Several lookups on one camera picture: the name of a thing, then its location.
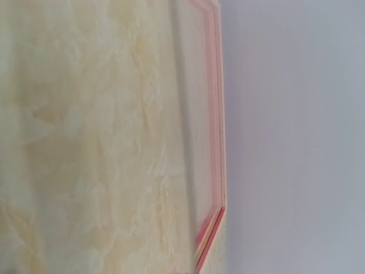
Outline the pink wooden picture frame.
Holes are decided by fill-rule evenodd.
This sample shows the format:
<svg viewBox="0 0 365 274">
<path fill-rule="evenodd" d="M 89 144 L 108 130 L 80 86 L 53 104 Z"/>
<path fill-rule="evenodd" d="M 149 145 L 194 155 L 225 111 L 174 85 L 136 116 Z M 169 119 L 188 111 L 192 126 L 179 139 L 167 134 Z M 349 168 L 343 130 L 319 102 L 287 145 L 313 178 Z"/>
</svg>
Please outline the pink wooden picture frame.
<svg viewBox="0 0 365 274">
<path fill-rule="evenodd" d="M 222 60 L 221 6 L 218 1 L 195 1 L 204 12 L 206 57 L 208 69 L 208 97 L 210 124 L 210 152 L 213 183 L 213 215 L 204 241 L 196 245 L 194 239 L 194 272 L 199 273 L 217 235 L 227 208 L 226 201 L 226 145 L 224 74 Z"/>
</svg>

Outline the clear acrylic glass sheet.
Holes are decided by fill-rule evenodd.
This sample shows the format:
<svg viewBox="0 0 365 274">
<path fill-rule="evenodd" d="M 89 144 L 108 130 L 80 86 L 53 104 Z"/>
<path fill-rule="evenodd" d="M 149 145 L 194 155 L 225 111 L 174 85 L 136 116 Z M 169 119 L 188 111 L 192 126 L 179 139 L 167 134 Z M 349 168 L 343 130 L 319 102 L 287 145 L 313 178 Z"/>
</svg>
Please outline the clear acrylic glass sheet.
<svg viewBox="0 0 365 274">
<path fill-rule="evenodd" d="M 213 215 L 208 69 L 204 12 L 195 1 L 172 1 L 189 197 L 196 245 Z"/>
</svg>

